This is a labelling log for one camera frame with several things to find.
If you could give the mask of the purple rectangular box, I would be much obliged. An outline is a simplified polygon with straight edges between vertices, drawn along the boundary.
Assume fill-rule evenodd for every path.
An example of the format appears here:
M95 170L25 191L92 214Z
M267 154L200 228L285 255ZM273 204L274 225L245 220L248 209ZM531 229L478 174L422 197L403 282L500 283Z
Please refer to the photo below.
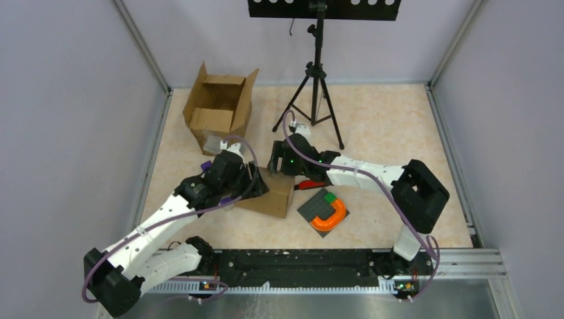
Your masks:
M231 192L232 169L226 161L215 161L206 171L203 181L208 188L204 208L218 205L222 197Z

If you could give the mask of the small cardboard box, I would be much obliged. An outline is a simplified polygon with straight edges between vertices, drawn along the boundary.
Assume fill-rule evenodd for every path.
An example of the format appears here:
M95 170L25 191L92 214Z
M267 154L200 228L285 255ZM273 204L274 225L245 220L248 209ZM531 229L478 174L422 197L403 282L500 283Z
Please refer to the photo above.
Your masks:
M260 167L259 172L269 191L259 197L238 201L235 206L280 219L286 218L293 200L295 176L271 173L265 167Z

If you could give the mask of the large cardboard express box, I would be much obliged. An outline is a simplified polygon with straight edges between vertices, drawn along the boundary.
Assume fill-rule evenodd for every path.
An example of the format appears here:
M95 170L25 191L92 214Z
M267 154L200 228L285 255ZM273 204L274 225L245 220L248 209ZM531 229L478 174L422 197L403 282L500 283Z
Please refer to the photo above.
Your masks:
M200 66L182 114L203 155L212 156L203 151L209 135L244 137L258 73L256 68L247 76L210 74L204 63Z

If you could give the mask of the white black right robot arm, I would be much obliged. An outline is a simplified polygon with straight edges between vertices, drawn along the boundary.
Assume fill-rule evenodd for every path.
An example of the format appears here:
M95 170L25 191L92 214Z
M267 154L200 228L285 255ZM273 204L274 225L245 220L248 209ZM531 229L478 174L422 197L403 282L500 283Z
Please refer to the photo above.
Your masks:
M286 140L273 142L268 168L323 185L357 187L386 196L404 223L390 255L395 272L409 273L417 264L420 249L435 261L440 259L438 242L430 234L450 193L422 161L368 163L335 151L319 152L304 135L291 134Z

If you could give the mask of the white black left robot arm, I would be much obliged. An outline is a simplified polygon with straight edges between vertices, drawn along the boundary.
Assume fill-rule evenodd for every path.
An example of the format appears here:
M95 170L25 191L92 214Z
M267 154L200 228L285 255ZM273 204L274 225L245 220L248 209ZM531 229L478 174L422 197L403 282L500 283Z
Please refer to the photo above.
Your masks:
M99 303L113 317L131 310L142 295L183 272L206 274L213 257L200 245L184 243L162 257L161 246L203 214L224 210L266 193L256 160L224 150L199 174L184 178L145 222L115 244L85 254L82 297Z

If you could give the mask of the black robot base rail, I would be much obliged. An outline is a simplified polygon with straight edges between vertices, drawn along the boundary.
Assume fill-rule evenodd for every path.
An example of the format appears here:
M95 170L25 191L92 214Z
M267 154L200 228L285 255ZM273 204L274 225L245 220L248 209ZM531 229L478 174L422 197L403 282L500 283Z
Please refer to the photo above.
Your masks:
M376 287L386 279L405 280L432 274L427 253L413 261L372 249L226 249L205 255L184 273L190 278L218 279L231 289Z

